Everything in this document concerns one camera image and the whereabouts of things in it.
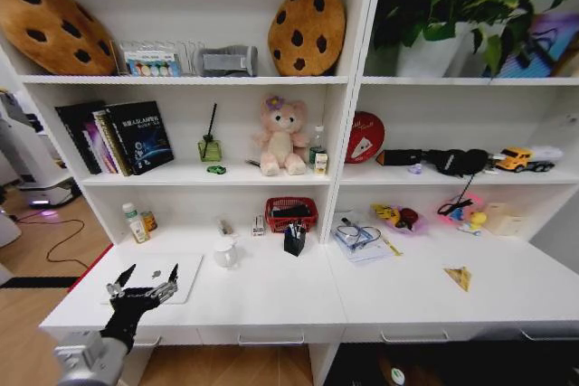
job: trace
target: diffuser stick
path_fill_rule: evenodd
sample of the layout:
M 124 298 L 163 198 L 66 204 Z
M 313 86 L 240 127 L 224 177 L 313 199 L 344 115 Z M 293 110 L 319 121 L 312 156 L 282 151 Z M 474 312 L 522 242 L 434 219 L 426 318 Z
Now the diffuser stick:
M 211 130 L 214 127 L 214 119 L 215 119 L 215 111 L 217 110 L 217 103 L 214 103 L 214 111 L 211 114 L 211 122 L 209 123 L 209 131 L 207 131 L 207 135 L 203 137 L 205 139 L 205 148 L 203 148 L 203 158 L 207 154 L 207 144 L 213 140 L 211 136 Z

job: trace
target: cup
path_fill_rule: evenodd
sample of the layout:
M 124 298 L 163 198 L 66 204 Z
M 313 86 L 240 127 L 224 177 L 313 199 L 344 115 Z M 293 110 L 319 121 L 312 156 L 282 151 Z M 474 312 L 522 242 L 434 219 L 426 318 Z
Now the cup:
M 237 262 L 236 240 L 223 239 L 214 244 L 214 259 L 217 265 L 231 268 Z

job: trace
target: white bookshelf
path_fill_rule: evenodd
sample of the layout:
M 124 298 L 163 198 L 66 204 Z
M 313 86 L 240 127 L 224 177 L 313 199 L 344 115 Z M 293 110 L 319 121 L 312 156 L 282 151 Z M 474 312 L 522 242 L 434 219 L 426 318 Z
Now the white bookshelf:
M 270 22 L 282 0 L 78 1 L 118 40 L 196 39 L 208 47 L 255 45 L 260 76 L 53 76 L 0 36 L 0 66 L 9 72 L 18 90 L 32 99 L 51 139 L 116 245 L 43 324 L 51 334 L 100 327 L 109 313 L 105 308 L 90 311 L 86 318 L 75 316 L 86 310 L 88 295 L 110 272 L 112 256 L 189 251 L 210 257 L 215 234 L 208 227 L 214 216 L 225 213 L 245 232 L 273 196 L 315 200 L 318 224 L 308 236 L 304 258 L 286 257 L 279 235 L 246 239 L 246 264 L 254 268 L 252 271 L 242 265 L 238 274 L 227 275 L 213 267 L 211 258 L 205 258 L 192 302 L 182 309 L 161 306 L 143 318 L 140 330 L 162 334 L 166 344 L 235 344 L 232 336 L 241 330 L 236 329 L 238 326 L 275 329 L 302 325 L 306 343 L 325 345 L 310 348 L 315 383 L 322 384 L 342 333 L 347 339 L 364 340 L 367 330 L 360 332 L 357 327 L 372 322 L 376 325 L 372 325 L 371 341 L 378 336 L 376 330 L 393 324 L 406 327 L 404 332 L 408 333 L 409 323 L 429 323 L 436 333 L 440 325 L 458 321 L 469 332 L 451 338 L 470 339 L 477 327 L 492 327 L 495 322 L 579 322 L 576 297 L 567 294 L 570 288 L 575 292 L 579 289 L 576 276 L 528 244 L 579 188 L 579 127 L 575 122 L 579 118 L 578 78 L 365 76 L 377 0 L 344 0 L 346 37 L 336 75 L 304 78 L 279 77 L 267 48 Z M 570 0 L 569 5 L 579 4 Z M 327 175 L 308 170 L 302 176 L 282 173 L 264 177 L 258 168 L 243 162 L 259 158 L 251 135 L 261 130 L 259 104 L 267 92 L 307 102 L 307 133 L 311 134 L 315 125 L 325 126 Z M 139 176 L 89 174 L 54 108 L 95 99 L 109 104 L 157 101 L 175 161 Z M 207 173 L 208 165 L 199 163 L 196 149 L 206 133 L 214 102 L 218 104 L 214 135 L 222 141 L 225 175 Z M 527 216 L 528 224 L 516 238 L 486 233 L 475 239 L 433 224 L 432 234 L 424 240 L 396 240 L 405 249 L 402 259 L 361 269 L 347 263 L 330 235 L 335 210 L 366 212 L 371 202 L 392 202 L 414 207 L 435 221 L 433 211 L 460 193 L 467 179 L 439 174 L 428 165 L 423 166 L 421 175 L 410 174 L 405 167 L 382 167 L 374 160 L 345 165 L 357 110 L 382 119 L 385 149 L 482 148 L 496 153 L 507 146 L 551 145 L 561 147 L 565 157 L 546 174 L 475 177 L 474 193 L 489 202 L 508 202 Z M 124 202 L 134 202 L 157 216 L 159 230 L 146 245 L 130 241 L 121 212 Z M 495 261 L 500 267 L 493 269 Z M 441 274 L 447 264 L 473 268 L 476 283 L 472 293 L 460 293 L 450 278 Z M 296 286 L 289 284 L 292 279 L 296 279 Z M 431 279 L 435 284 L 429 287 Z M 533 286 L 540 294 L 533 293 Z M 234 294 L 231 299 L 217 300 L 229 293 Z M 540 306 L 541 296 L 547 293 L 548 305 Z M 523 296 L 534 299 L 527 301 Z M 511 297 L 513 303 L 501 306 L 500 299 Z M 460 308 L 449 309 L 437 300 Z M 393 312 L 390 302 L 401 308 Z M 488 309 L 479 311 L 487 304 Z M 331 333 L 308 334 L 311 327 L 330 327 Z

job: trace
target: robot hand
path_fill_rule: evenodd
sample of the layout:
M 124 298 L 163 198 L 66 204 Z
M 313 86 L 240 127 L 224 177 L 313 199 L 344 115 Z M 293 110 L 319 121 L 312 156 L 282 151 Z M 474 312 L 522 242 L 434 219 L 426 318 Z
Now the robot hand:
M 107 284 L 115 312 L 105 328 L 69 334 L 54 349 L 64 370 L 59 386 L 116 385 L 123 359 L 133 348 L 141 316 L 177 291 L 178 264 L 168 281 L 158 287 L 123 288 L 135 266 L 123 271 L 114 284 Z

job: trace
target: red round sign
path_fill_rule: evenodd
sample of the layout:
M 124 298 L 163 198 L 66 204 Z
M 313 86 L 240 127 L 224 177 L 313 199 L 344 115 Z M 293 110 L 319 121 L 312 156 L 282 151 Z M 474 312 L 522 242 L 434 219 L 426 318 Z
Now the red round sign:
M 368 112 L 356 112 L 347 144 L 346 163 L 362 163 L 378 152 L 384 142 L 384 124 Z

